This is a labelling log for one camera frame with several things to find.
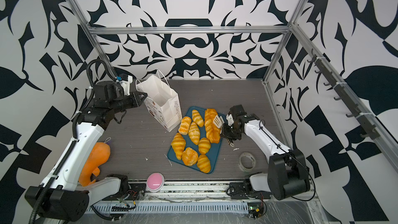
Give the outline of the long braided fake bread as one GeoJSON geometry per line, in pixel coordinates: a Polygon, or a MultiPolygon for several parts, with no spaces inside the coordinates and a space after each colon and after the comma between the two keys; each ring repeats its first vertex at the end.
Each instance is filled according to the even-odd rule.
{"type": "Polygon", "coordinates": [[[218,116],[218,113],[213,108],[208,108],[205,111],[205,130],[206,138],[209,139],[210,143],[218,144],[220,142],[220,132],[221,130],[214,124],[214,118],[218,116]]]}

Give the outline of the white paper gift bag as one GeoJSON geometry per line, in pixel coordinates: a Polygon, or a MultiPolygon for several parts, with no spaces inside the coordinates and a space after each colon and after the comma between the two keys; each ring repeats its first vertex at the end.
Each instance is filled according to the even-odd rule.
{"type": "Polygon", "coordinates": [[[144,81],[136,80],[137,91],[147,93],[146,108],[168,132],[180,125],[182,113],[178,93],[171,88],[166,76],[157,70],[144,81]]]}

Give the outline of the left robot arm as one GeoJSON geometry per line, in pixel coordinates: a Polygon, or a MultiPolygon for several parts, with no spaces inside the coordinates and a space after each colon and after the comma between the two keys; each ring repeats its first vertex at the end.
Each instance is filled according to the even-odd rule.
{"type": "Polygon", "coordinates": [[[36,222],[37,216],[75,222],[102,199],[114,196],[123,200],[128,195],[130,187],[124,175],[112,174],[87,187],[78,182],[94,145],[116,114],[141,106],[147,98],[145,92],[130,91],[132,76],[112,75],[108,67],[105,71],[111,80],[94,83],[91,66],[95,63],[96,60],[91,61],[86,68],[91,94],[76,112],[67,148],[42,183],[29,187],[25,193],[33,208],[30,224],[36,222]]]}

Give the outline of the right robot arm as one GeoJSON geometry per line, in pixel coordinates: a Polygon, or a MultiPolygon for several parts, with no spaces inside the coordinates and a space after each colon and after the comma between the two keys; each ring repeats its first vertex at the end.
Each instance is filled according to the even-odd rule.
{"type": "Polygon", "coordinates": [[[300,150],[280,142],[266,128],[264,120],[246,113],[242,105],[231,107],[226,120],[218,116],[212,120],[221,129],[221,137],[232,144],[246,135],[260,148],[268,162],[267,173],[253,174],[244,181],[248,196],[267,192],[277,200],[297,199],[297,195],[310,191],[313,178],[300,150]]]}

